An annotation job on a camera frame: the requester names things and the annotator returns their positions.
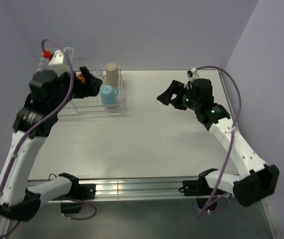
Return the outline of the clear plastic cup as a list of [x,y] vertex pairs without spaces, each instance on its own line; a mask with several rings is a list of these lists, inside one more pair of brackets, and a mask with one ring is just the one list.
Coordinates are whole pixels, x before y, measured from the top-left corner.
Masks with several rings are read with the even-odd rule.
[[97,79],[100,79],[102,81],[106,80],[105,75],[104,75],[104,71],[100,68],[92,69],[91,74]]

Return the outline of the orange mug black interior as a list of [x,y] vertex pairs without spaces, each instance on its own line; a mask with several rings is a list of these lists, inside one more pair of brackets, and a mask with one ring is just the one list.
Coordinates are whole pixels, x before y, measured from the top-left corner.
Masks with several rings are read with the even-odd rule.
[[81,82],[82,84],[87,83],[87,81],[86,81],[86,79],[85,79],[85,77],[83,76],[82,73],[77,74],[77,79],[78,79],[78,81]]

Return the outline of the glossy light blue faceted mug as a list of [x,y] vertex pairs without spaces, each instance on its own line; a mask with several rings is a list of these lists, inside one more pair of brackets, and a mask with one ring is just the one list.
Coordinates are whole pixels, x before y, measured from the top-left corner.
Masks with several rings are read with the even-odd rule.
[[100,97],[103,105],[116,105],[118,103],[117,96],[119,89],[109,85],[105,85],[100,91]]

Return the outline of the beige paper cup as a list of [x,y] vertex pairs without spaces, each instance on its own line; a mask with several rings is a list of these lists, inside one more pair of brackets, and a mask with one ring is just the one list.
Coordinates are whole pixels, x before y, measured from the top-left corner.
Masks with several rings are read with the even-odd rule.
[[117,64],[108,63],[106,65],[106,82],[111,87],[118,87],[119,85],[119,69]]

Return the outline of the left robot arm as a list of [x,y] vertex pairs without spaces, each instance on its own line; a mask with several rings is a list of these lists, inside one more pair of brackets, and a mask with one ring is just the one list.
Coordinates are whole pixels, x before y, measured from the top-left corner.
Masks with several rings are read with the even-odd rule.
[[0,174],[0,215],[19,222],[30,221],[45,203],[80,193],[79,179],[61,173],[38,186],[27,186],[38,152],[58,121],[58,107],[72,99],[95,97],[103,83],[80,67],[82,78],[75,73],[60,75],[41,70],[29,82],[30,93],[16,115],[10,150]]

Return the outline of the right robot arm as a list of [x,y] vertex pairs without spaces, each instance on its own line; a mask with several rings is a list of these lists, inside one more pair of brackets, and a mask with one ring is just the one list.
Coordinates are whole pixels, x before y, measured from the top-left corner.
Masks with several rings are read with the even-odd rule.
[[195,79],[186,84],[172,81],[157,100],[178,110],[193,110],[198,121],[216,137],[231,159],[238,174],[228,174],[211,168],[199,174],[190,196],[209,193],[229,193],[244,207],[275,192],[280,171],[268,165],[249,146],[234,125],[227,110],[214,101],[212,83]]

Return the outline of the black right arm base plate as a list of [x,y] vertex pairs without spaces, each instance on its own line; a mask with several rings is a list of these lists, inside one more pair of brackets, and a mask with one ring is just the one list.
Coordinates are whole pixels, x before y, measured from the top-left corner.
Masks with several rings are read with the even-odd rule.
[[188,196],[209,196],[213,192],[205,180],[184,180],[182,187],[178,189],[185,197]]

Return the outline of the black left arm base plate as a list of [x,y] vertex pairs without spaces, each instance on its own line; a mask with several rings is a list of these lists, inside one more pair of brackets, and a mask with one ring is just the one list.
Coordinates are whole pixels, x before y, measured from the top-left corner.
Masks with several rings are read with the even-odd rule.
[[93,200],[95,199],[96,194],[96,184],[92,183],[85,183],[85,184],[79,184],[75,191],[72,193],[69,193],[67,195],[59,196],[54,201],[58,200],[67,200],[67,199],[73,199],[73,200]]

